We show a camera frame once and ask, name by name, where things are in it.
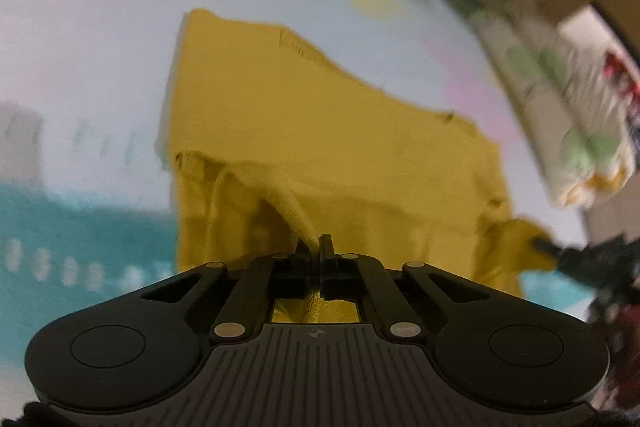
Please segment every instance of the mustard yellow fabric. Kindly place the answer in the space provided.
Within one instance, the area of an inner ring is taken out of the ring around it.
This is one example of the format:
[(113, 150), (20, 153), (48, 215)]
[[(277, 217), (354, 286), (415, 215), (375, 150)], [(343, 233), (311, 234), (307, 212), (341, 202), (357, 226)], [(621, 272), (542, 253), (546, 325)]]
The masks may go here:
[(315, 250), (322, 233), (339, 253), (514, 295), (523, 269), (554, 268), (528, 246), (542, 230), (511, 220), (498, 148), (473, 124), (366, 86), (283, 26), (190, 14), (168, 150), (181, 271), (242, 267), (298, 238)]

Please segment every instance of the bed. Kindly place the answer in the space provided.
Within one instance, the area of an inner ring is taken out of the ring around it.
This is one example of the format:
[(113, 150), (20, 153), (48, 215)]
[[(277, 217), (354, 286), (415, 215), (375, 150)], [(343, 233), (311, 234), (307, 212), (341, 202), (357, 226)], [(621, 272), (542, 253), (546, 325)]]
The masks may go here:
[[(474, 120), (500, 144), (515, 212), (561, 243), (586, 242), (579, 213), (548, 203), (465, 23), (474, 0), (2, 0), (1, 415), (33, 399), (22, 356), (36, 330), (174, 272), (168, 93), (196, 7), (287, 25), (371, 86)], [(527, 298), (578, 317), (591, 298), (555, 274), (526, 273), (522, 285)]]

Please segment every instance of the ridged black surface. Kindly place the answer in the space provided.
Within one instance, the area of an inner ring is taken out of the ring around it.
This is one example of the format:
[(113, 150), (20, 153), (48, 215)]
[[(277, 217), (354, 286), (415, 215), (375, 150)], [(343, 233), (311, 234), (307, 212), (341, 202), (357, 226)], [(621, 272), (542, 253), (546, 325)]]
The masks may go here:
[(384, 341), (367, 324), (265, 325), (252, 341), (214, 349), (161, 403), (117, 415), (60, 412), (86, 427), (570, 427), (593, 413), (578, 405), (516, 415), (477, 404), (419, 347)]

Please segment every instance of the screw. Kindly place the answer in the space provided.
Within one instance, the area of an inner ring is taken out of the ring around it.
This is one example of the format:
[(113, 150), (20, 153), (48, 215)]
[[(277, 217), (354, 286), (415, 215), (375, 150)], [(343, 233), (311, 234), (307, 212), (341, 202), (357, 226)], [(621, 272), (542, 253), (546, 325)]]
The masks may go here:
[(391, 334), (395, 337), (410, 339), (411, 337), (420, 335), (422, 328), (412, 322), (396, 322), (389, 328), (389, 331), (391, 331)]
[(223, 322), (213, 329), (213, 332), (223, 339), (234, 339), (240, 335), (244, 335), (245, 331), (244, 326), (237, 322)]

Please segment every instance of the black object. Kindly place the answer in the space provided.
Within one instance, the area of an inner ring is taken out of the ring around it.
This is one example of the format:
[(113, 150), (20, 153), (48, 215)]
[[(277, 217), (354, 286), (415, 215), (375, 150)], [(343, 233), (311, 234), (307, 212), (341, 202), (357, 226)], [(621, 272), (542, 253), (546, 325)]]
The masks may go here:
[(558, 271), (594, 288), (604, 301), (619, 306), (640, 305), (640, 239), (628, 243), (624, 235), (583, 249), (561, 248), (535, 238), (533, 246), (558, 260)]
[(24, 406), (24, 415), (19, 420), (3, 420), (2, 427), (78, 427), (68, 418), (42, 403), (32, 402)]
[[(62, 317), (26, 352), (39, 399), (83, 426), (577, 426), (609, 365), (568, 315), (423, 263), (363, 255), (209, 263)], [(361, 323), (269, 323), (275, 299)]]

